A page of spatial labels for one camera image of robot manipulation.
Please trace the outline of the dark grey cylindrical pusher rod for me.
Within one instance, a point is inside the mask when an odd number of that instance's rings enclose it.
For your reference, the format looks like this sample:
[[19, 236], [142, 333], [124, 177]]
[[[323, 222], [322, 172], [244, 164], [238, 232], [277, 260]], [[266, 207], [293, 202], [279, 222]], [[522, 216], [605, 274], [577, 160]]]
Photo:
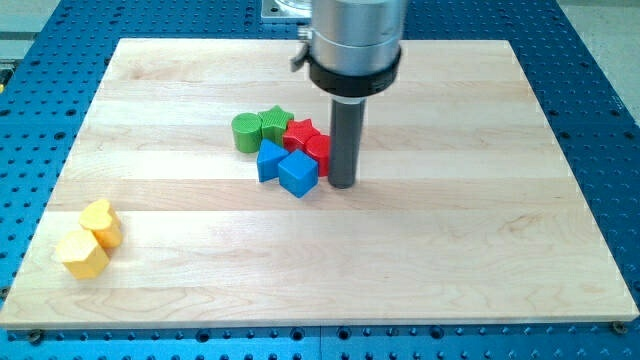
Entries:
[[331, 103], [329, 183], [339, 189], [350, 188], [356, 179], [365, 98], [334, 98]]

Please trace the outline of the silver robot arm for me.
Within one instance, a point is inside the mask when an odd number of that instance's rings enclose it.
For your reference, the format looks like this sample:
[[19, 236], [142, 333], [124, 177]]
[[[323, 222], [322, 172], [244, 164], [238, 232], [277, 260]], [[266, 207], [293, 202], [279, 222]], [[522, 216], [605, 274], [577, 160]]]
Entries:
[[406, 0], [318, 0], [299, 29], [302, 49], [291, 70], [309, 66], [310, 80], [331, 96], [328, 181], [354, 185], [366, 100], [395, 81]]

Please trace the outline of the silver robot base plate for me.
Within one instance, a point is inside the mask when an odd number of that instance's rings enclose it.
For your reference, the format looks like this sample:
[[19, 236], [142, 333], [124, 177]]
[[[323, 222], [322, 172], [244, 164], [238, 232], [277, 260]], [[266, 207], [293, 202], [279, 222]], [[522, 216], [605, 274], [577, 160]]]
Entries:
[[261, 0], [261, 20], [264, 23], [308, 23], [311, 0]]

